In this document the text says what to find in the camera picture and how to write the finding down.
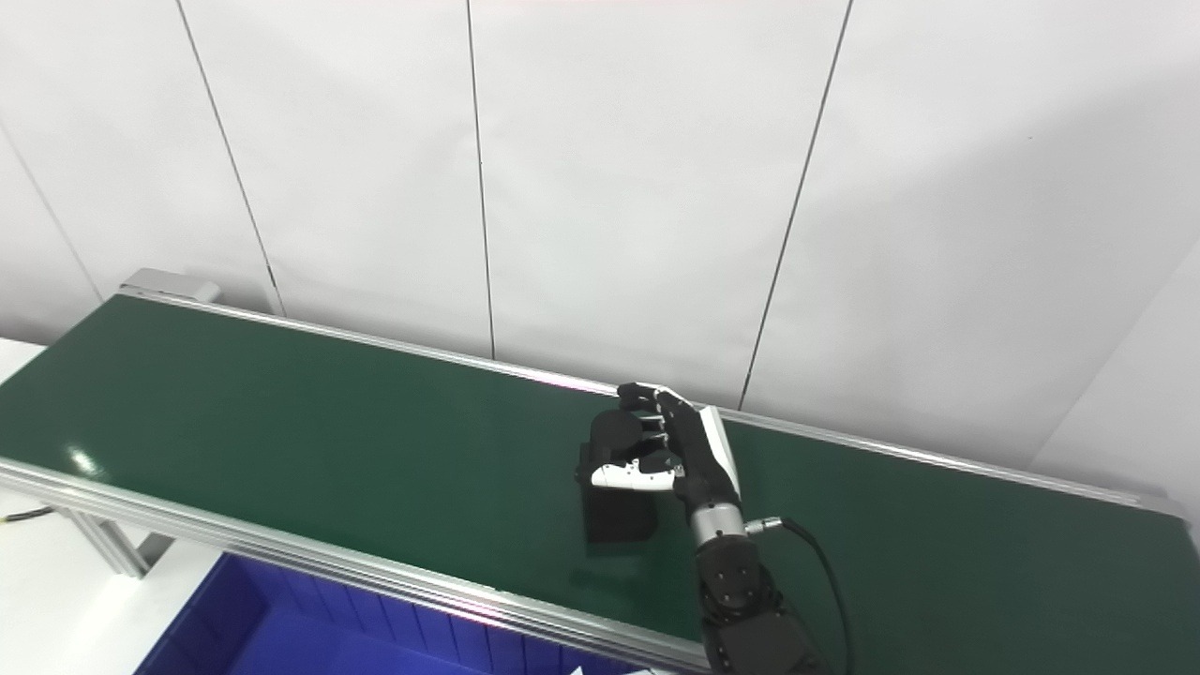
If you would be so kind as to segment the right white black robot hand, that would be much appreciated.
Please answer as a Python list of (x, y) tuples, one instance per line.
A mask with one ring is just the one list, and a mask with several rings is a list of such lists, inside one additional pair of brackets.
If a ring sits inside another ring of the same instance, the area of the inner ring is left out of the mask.
[(672, 492), (686, 514), (739, 507), (740, 486), (722, 419), (668, 387), (626, 382), (617, 410), (592, 420), (576, 480), (587, 488)]

